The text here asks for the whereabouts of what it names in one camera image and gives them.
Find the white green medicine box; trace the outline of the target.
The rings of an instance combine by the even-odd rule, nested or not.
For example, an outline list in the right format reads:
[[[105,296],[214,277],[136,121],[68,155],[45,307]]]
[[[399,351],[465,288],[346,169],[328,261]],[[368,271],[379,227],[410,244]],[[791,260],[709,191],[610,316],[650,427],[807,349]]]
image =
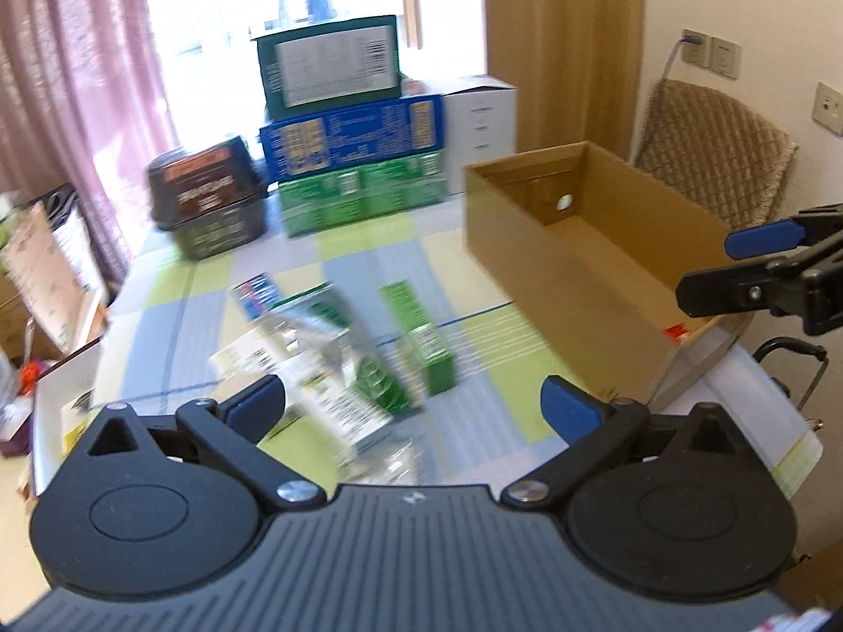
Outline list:
[[[283,375],[285,354],[260,328],[245,332],[210,357],[217,385],[213,397],[225,400],[237,394],[264,375]]]

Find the silver foil bag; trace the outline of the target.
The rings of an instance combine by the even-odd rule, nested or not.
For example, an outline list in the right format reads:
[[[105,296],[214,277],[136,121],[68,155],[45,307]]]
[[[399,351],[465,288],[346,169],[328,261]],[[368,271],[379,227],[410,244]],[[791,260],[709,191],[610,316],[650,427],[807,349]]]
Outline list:
[[[363,322],[330,282],[276,302],[257,325],[285,356],[319,357],[346,388],[383,411],[404,415],[416,405],[406,385],[380,358]]]

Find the clear plastic floss box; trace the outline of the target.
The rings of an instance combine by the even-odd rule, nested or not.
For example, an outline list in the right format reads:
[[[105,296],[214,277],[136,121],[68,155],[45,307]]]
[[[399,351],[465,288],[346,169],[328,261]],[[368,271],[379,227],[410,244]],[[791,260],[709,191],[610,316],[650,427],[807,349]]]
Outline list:
[[[267,274],[253,275],[230,290],[231,297],[249,321],[257,321],[283,300],[279,287]]]

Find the brown cardboard box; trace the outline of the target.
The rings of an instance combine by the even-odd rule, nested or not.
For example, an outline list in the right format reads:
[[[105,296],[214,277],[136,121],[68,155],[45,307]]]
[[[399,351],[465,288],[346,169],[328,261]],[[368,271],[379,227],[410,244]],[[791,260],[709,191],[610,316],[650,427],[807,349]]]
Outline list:
[[[650,405],[680,348],[749,325],[680,310],[687,272],[729,261],[729,230],[610,151],[559,145],[470,165],[464,179],[470,253],[600,400]],[[690,331],[682,344],[663,332],[676,324]]]

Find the single wall socket plate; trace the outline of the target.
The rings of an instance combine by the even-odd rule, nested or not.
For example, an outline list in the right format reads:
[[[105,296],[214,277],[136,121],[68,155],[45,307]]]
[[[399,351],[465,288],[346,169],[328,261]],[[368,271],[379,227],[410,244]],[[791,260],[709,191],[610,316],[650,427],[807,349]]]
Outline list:
[[[835,135],[843,135],[843,94],[829,84],[817,83],[811,118]]]

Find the white dragon print box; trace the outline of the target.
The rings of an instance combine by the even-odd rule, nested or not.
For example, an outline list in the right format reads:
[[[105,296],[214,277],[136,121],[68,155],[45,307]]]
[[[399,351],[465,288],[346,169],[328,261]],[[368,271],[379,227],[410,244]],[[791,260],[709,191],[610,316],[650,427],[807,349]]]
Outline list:
[[[283,381],[291,404],[320,425],[342,461],[359,458],[389,437],[389,412],[346,385],[311,352],[283,364]]]

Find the clear bag with metal hooks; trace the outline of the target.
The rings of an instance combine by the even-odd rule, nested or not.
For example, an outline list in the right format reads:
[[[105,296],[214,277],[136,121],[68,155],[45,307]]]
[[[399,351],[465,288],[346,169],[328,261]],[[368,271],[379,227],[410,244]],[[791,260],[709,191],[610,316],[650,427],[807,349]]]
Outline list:
[[[423,448],[411,437],[380,439],[340,462],[339,479],[357,485],[419,485],[424,478]]]

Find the brown wooden cabinet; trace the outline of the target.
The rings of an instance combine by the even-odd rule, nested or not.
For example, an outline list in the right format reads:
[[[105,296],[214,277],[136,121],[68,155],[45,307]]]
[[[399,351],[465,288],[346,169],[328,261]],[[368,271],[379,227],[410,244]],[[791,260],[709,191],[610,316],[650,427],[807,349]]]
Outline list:
[[[644,0],[486,0],[487,70],[517,90],[516,149],[632,147]]]

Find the green spray box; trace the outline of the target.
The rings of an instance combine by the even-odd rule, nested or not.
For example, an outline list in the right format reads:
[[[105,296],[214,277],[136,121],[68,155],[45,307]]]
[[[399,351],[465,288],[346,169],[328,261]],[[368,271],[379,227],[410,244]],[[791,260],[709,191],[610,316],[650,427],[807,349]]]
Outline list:
[[[456,385],[456,358],[429,312],[407,281],[380,288],[380,295],[400,330],[411,363],[429,397]]]

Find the open white gift box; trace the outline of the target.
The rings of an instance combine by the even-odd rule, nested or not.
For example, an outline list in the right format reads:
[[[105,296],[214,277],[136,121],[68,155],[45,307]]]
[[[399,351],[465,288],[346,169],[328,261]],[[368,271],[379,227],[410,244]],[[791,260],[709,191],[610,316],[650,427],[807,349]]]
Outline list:
[[[46,491],[62,465],[63,411],[93,391],[100,351],[100,338],[97,338],[57,361],[37,381],[30,417],[30,491],[34,498]]]

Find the red snack packet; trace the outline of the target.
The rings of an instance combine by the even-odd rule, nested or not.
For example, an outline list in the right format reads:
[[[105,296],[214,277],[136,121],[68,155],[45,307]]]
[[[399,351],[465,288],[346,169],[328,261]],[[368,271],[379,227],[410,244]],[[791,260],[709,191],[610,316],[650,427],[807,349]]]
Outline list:
[[[676,324],[671,327],[664,328],[663,332],[667,338],[677,342],[677,344],[682,344],[682,342],[687,340],[690,335],[690,331],[687,330],[686,325],[684,324]]]

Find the quilted tan chair cover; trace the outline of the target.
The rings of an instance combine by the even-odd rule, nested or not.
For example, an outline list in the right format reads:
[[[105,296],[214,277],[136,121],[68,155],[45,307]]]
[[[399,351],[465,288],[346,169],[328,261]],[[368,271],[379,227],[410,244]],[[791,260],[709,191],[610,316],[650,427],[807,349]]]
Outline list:
[[[741,230],[773,219],[796,153],[786,131],[736,98],[663,78],[634,165]]]

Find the white carton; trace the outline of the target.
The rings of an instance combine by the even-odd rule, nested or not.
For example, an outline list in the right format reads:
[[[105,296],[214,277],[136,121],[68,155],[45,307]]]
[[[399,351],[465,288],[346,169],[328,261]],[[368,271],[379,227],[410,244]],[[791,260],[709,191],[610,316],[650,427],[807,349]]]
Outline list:
[[[444,154],[450,195],[464,193],[469,165],[516,151],[517,90],[492,76],[454,78],[440,84]]]

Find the brown paper envelope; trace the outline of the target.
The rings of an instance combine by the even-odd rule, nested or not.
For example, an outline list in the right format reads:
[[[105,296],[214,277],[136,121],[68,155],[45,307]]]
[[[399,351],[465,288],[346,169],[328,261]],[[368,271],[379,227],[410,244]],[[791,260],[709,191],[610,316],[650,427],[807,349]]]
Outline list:
[[[18,220],[2,248],[2,266],[28,313],[62,356],[100,335],[106,296],[80,280],[54,237],[42,203],[32,205]]]

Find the pink curtain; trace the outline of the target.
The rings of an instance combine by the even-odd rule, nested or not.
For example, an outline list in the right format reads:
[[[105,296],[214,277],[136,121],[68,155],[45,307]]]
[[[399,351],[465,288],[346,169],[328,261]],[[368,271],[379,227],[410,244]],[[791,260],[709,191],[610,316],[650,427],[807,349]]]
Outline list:
[[[146,167],[177,143],[147,0],[2,0],[2,187],[68,184],[110,280],[149,228]]]

